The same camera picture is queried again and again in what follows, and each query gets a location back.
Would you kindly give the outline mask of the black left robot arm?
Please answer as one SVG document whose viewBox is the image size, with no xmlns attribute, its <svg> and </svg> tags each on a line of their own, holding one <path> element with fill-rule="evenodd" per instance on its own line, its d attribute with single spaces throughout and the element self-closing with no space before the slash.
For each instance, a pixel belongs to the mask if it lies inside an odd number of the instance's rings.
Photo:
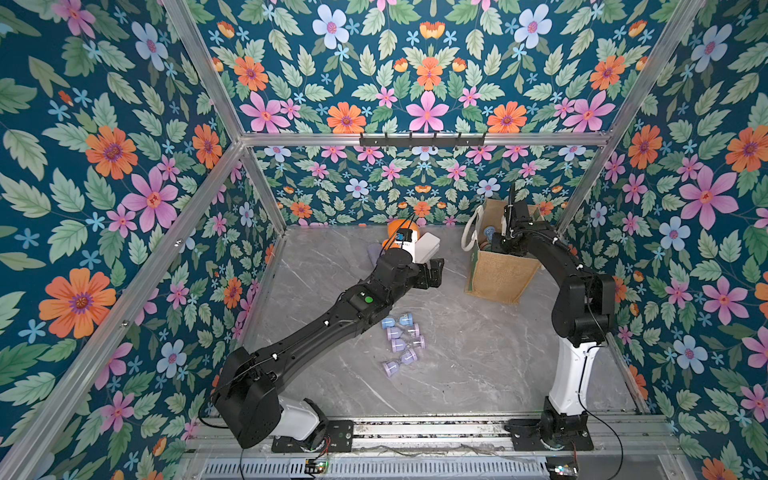
<svg viewBox="0 0 768 480">
<path fill-rule="evenodd" d="M 315 320 L 254 352 L 240 347 L 230 353 L 210 399 L 239 446 L 250 449 L 273 436 L 292 438 L 309 451 L 320 447 L 327 416 L 308 398 L 283 399 L 284 389 L 316 359 L 385 319 L 410 290 L 438 288 L 444 265 L 442 258 L 415 263 L 407 251 L 389 249 Z"/>
</svg>

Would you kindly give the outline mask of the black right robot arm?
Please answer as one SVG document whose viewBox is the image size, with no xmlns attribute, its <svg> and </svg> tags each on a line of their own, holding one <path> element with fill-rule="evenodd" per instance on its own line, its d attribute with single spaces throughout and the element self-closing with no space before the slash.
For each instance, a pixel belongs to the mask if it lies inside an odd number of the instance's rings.
<svg viewBox="0 0 768 480">
<path fill-rule="evenodd" d="M 534 257 L 559 287 L 551 313 L 559 337 L 556 373 L 529 437 L 550 450 L 593 449 L 586 391 L 595 358 L 615 326 L 615 281 L 585 266 L 549 223 L 533 219 L 522 201 L 510 200 L 504 207 L 491 250 Z"/>
</svg>

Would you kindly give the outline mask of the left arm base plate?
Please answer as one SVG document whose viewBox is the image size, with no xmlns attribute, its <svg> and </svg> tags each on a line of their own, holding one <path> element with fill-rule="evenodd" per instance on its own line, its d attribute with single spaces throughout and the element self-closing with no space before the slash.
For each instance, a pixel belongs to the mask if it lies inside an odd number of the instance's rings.
<svg viewBox="0 0 768 480">
<path fill-rule="evenodd" d="M 292 437 L 275 437 L 272 442 L 272 453 L 306 453 L 319 454 L 349 453 L 352 451 L 355 423 L 352 420 L 329 420 L 321 422 L 318 427 L 305 439 L 296 440 Z"/>
</svg>

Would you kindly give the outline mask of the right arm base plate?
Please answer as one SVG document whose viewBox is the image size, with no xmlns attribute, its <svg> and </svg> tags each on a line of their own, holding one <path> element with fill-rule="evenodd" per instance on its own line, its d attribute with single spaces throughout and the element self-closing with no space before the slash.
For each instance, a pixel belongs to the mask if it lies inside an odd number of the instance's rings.
<svg viewBox="0 0 768 480">
<path fill-rule="evenodd" d="M 592 451 L 595 446 L 585 417 L 511 419 L 504 425 L 516 451 Z"/>
</svg>

